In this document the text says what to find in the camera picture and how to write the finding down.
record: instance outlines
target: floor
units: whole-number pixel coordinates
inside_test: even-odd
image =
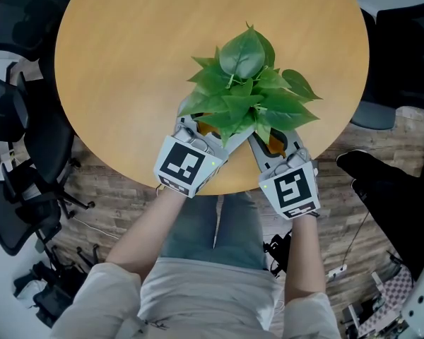
[[[370,131],[349,124],[318,158],[317,180],[322,204],[318,223],[326,271],[343,263],[344,254],[367,213],[350,187],[351,178],[336,166],[337,155],[362,148],[409,174],[418,176],[420,173],[424,161],[424,111],[404,107],[398,109],[397,114],[396,127],[391,131]],[[73,145],[73,156],[80,160],[82,167],[70,176],[66,190],[84,202],[95,201],[96,207],[76,210],[77,220],[64,220],[63,229],[53,242],[65,259],[75,261],[78,261],[77,246],[88,253],[94,244],[99,244],[100,258],[104,259],[116,239],[92,227],[120,237],[155,198],[155,190],[108,167],[78,138]],[[260,190],[253,190],[252,196],[260,210],[264,240],[270,242],[275,234],[286,234],[290,222],[274,213]],[[386,250],[392,251],[391,244],[369,215],[348,253],[348,270],[327,285],[338,322],[342,320],[342,309],[349,303],[376,294],[372,271],[376,270],[382,279],[395,271]],[[283,330],[282,308],[283,303],[278,303],[271,326],[277,335]]]

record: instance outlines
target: round wooden table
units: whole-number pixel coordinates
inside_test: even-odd
[[[302,73],[323,100],[298,129],[316,157],[344,130],[361,99],[369,48],[356,0],[71,0],[57,38],[55,73],[64,111],[104,163],[155,187],[153,166],[173,133],[187,82],[215,47],[254,24],[272,43],[276,68]],[[201,194],[258,186],[248,142]]]

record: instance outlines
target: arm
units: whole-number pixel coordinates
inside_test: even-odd
[[[316,218],[311,215],[294,218],[285,279],[285,303],[315,292],[325,293],[325,283]]]
[[[137,273],[143,281],[160,253],[186,197],[164,189],[108,254],[106,262]]]

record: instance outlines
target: potted plant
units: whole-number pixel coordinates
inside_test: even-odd
[[[289,131],[318,119],[304,104],[321,98],[297,71],[280,75],[271,43],[247,27],[213,58],[193,57],[202,69],[189,79],[196,86],[179,113],[215,128],[223,147],[232,135],[245,133],[243,142],[253,131],[269,144],[272,128]]]

